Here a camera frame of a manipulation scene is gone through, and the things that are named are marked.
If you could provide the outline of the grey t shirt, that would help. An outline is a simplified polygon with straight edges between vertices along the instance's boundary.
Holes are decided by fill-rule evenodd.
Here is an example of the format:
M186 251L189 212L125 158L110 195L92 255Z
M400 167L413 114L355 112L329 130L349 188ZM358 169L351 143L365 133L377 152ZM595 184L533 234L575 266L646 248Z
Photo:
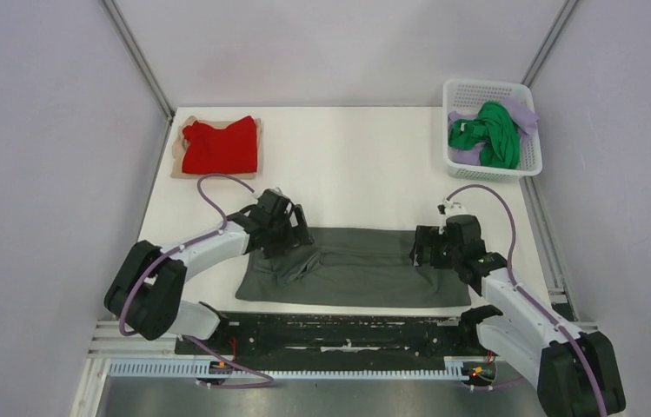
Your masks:
M417 267L409 230L312 228L286 255L250 254L236 299L356 308L457 308L471 303L455 271Z

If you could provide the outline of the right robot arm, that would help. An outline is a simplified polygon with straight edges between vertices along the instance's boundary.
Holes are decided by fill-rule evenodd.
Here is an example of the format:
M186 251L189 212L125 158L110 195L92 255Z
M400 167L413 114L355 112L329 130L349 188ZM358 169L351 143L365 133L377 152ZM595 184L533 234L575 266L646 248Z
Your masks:
M541 303L515 278L507 257L487 251L475 216L417 227L409 257L417 267L456 272L486 301L462 313L461 348L502 357L535 388L546 415L609 416L626 409L611 340Z

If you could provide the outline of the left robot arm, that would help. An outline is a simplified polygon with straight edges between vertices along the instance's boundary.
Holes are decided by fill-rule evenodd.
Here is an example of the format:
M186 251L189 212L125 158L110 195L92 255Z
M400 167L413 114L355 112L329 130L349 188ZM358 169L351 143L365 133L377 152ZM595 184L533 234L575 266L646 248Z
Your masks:
M181 242L135 243L104 299L104 307L123 320L123 334L153 341L165 334L191 336L209 354L229 345L223 316L199 301L184 301L183 288L215 265L248 254L277 258L310 245L313 238L301 205L279 189L265 189L250 204L215 227Z

